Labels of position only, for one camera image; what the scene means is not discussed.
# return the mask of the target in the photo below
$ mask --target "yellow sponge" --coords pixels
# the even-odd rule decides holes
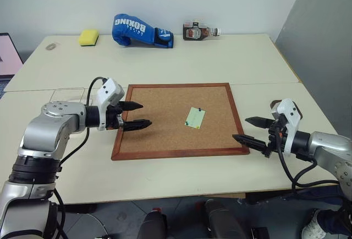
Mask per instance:
[[[78,42],[81,46],[95,46],[98,39],[98,31],[96,29],[85,29],[79,36]]]

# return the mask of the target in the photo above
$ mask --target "bottle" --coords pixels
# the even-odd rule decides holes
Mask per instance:
[[[200,24],[198,21],[185,22],[183,24],[183,39],[184,40],[203,40],[206,37],[220,36],[221,29],[207,27]]]

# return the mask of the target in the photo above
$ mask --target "small round object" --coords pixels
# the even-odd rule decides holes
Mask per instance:
[[[46,50],[47,51],[52,51],[53,49],[55,49],[56,48],[56,44],[55,43],[51,43],[51,44],[49,44],[48,46],[46,46]]]

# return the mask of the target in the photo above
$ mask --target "cork board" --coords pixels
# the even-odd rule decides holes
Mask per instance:
[[[118,130],[112,160],[249,154],[232,138],[243,129],[229,84],[129,85],[125,100],[144,106],[124,112],[125,121],[152,125]],[[191,107],[206,111],[200,129],[185,125]]]

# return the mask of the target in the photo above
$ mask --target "laptop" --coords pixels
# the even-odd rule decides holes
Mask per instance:
[[[22,68],[23,62],[9,33],[0,33],[0,98],[11,78]]]

